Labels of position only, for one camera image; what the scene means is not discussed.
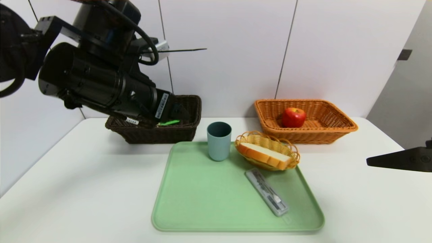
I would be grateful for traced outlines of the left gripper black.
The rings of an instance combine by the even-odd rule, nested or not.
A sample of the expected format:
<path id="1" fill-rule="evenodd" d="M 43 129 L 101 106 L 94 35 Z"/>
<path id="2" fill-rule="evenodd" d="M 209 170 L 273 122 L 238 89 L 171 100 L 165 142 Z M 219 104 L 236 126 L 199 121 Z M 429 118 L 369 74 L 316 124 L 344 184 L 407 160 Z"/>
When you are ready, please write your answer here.
<path id="1" fill-rule="evenodd" d="M 136 79 L 126 75 L 119 101 L 121 119 L 135 126 L 152 129 L 170 119 L 181 123 L 191 121 L 188 106 L 174 103 L 174 94 L 158 89 L 145 76 Z"/>

